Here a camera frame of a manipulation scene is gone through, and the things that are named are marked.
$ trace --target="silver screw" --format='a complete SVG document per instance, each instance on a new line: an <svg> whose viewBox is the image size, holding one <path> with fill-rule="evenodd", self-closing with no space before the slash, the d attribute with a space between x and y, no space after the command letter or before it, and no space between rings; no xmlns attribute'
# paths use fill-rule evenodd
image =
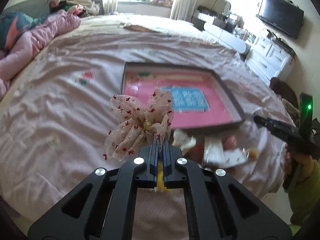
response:
<svg viewBox="0 0 320 240"><path fill-rule="evenodd" d="M185 159L185 158L179 158L178 160L177 160L177 163L179 163L179 164L181 164L181 165L184 165L184 164L186 164L188 161L187 161L187 159Z"/></svg>
<svg viewBox="0 0 320 240"><path fill-rule="evenodd" d="M217 169L216 174L220 177L223 177L226 174L226 171L223 169Z"/></svg>
<svg viewBox="0 0 320 240"><path fill-rule="evenodd" d="M141 157L135 158L135 159L133 160L133 162L134 162L135 164L143 164L143 163L144 163L144 158L141 158Z"/></svg>
<svg viewBox="0 0 320 240"><path fill-rule="evenodd" d="M97 176L102 176L106 173L106 170L103 169L103 168L99 168L99 169L96 169L96 175Z"/></svg>

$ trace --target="person's arm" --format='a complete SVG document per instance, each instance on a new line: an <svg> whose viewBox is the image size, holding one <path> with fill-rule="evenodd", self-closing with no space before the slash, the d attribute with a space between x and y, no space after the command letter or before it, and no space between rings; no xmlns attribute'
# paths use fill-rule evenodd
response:
<svg viewBox="0 0 320 240"><path fill-rule="evenodd" d="M289 193L290 206L293 212L291 223L302 226L320 199L320 165L310 156L294 152L291 155L303 164L300 182Z"/></svg>

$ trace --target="pillow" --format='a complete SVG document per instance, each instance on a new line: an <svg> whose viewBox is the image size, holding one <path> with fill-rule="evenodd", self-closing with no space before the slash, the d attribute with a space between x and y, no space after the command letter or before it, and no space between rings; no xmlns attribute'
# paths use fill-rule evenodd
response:
<svg viewBox="0 0 320 240"><path fill-rule="evenodd" d="M2 14L20 11L31 18L41 18L42 16L48 16L50 14L50 1L51 0L26 0L6 8Z"/></svg>
<svg viewBox="0 0 320 240"><path fill-rule="evenodd" d="M10 51L20 36L33 26L33 19L21 12L0 15L0 50Z"/></svg>

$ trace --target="floor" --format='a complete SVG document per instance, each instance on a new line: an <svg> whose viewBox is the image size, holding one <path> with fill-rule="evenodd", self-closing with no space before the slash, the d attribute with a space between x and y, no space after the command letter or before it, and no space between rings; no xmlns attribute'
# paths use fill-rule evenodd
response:
<svg viewBox="0 0 320 240"><path fill-rule="evenodd" d="M290 217L292 211L289 205L289 198L284 189L280 187L277 193L267 194L261 200L266 206L268 206L275 214L277 214L284 222L290 224ZM24 217L19 219L13 219L20 230L26 235L32 222Z"/></svg>

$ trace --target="mattress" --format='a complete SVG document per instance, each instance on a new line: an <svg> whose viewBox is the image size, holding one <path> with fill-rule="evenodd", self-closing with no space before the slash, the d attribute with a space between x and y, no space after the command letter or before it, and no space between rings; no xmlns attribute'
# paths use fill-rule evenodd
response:
<svg viewBox="0 0 320 240"><path fill-rule="evenodd" d="M157 32L131 32L123 28L128 24ZM185 22L145 16L83 19L29 64L0 103L1 196L35 221L97 167L121 166L102 154L108 131L118 125L109 100L120 93L125 61L218 73L248 117L234 132L239 146L262 152L238 166L235 178L258 198L275 190L284 176L284 143L258 130L250 116L260 110L270 118L291 119L273 91L234 54ZM91 78L78 82L89 72ZM132 239L188 239L183 192L139 190Z"/></svg>

